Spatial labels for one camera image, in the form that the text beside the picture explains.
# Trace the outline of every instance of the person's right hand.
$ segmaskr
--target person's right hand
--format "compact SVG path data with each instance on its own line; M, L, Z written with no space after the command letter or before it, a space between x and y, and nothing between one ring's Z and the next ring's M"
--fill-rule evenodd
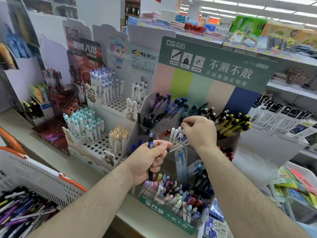
M217 147L217 131L213 121L203 116L190 116L183 120L182 127L189 144L196 151L200 147Z

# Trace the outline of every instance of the pen refill package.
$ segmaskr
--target pen refill package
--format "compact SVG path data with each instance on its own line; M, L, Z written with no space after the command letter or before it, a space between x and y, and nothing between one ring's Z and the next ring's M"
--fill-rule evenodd
M187 174L187 148L178 148L175 151L175 162L176 162L176 172L177 176L183 180L186 180Z

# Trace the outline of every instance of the color stripe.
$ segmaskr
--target color stripe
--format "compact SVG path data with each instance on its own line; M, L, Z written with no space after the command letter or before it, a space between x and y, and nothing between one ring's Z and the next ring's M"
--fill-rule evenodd
M233 85L214 80L206 98L206 101L209 102L208 108L214 107L216 114L221 113L234 89Z
M176 68L158 63L154 77L153 93L159 91L163 95L169 94L175 69Z
M193 73L188 71L175 68L174 77L170 88L170 94L172 94L173 99L187 97L193 75Z
M213 81L214 80L211 78L194 74L192 83L188 90L188 104L197 104L198 106L203 105L206 102L206 98Z
M236 87L224 109L228 109L230 114L242 113L245 115L259 95L257 92Z

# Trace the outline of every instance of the rabbit ears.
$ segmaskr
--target rabbit ears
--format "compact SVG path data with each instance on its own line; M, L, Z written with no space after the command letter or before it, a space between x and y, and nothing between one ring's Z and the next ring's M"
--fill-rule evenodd
M126 99L126 106L127 107L132 107L132 108L134 108L134 109L136 109L136 107L137 107L137 102L136 101L131 101L131 99L129 99L129 98L127 98Z

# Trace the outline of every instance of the ceiling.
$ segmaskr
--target ceiling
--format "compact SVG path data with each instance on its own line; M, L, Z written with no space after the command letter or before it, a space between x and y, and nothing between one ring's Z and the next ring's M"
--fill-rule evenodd
M273 18L290 24L305 24L317 30L317 0L193 0L202 6L201 13L211 17L235 17L237 14ZM181 12L187 12L188 0L182 0Z

